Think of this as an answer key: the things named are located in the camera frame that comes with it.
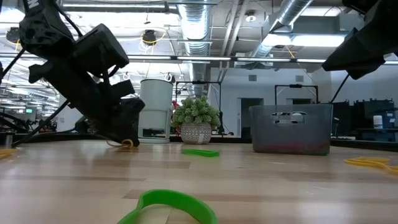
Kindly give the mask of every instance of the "gray plastic bin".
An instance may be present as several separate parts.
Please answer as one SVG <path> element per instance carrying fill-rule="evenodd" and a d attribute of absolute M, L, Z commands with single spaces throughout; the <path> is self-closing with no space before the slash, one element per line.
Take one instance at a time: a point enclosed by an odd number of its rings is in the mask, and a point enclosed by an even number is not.
<path fill-rule="evenodd" d="M 251 106 L 255 152 L 327 155 L 333 105 Z"/>

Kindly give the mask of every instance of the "white pot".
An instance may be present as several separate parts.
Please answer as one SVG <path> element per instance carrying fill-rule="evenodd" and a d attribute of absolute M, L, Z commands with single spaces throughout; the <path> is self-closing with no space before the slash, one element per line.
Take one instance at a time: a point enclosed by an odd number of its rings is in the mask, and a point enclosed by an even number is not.
<path fill-rule="evenodd" d="M 181 138 L 187 144 L 207 144 L 211 139 L 211 126 L 209 123 L 183 123 Z"/>

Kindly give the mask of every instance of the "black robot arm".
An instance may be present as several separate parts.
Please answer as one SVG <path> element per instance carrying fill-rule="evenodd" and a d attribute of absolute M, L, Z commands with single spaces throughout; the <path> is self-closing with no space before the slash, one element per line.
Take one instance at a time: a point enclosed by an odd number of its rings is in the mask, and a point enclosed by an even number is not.
<path fill-rule="evenodd" d="M 357 80 L 384 64 L 384 55 L 398 54 L 398 1 L 343 0 L 343 4 L 364 14 L 365 26 L 353 29 L 322 67 L 326 71 L 346 70 Z"/>
<path fill-rule="evenodd" d="M 122 96 L 135 93 L 129 80 L 109 83 L 109 77 L 129 63 L 111 31 L 100 24 L 74 40 L 59 16 L 59 12 L 65 13 L 55 0 L 24 0 L 24 6 L 25 18 L 19 23 L 21 45 L 47 59 L 43 65 L 29 67 L 29 82 L 45 78 L 72 108 L 82 113 L 97 134 L 116 142 L 130 139 L 138 146 L 137 127 L 133 124 L 145 104 L 138 98 L 121 100 Z M 103 82 L 96 83 L 89 72 Z"/>

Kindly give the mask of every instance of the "doorway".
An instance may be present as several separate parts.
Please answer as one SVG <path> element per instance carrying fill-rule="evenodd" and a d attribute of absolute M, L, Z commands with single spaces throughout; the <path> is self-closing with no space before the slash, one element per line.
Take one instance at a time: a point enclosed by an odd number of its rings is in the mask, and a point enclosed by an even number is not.
<path fill-rule="evenodd" d="M 238 137 L 251 138 L 249 107 L 264 105 L 263 98 L 238 98 Z"/>

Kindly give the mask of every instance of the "potted plant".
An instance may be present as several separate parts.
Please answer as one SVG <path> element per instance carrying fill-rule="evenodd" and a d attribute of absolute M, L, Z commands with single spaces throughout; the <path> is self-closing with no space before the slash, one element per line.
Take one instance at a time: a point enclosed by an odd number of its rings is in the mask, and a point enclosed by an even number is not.
<path fill-rule="evenodd" d="M 220 126 L 218 110 L 207 103 L 207 97 L 187 98 L 173 115 L 172 126 L 181 128 L 182 141 L 187 144 L 207 144 L 211 130 Z"/>

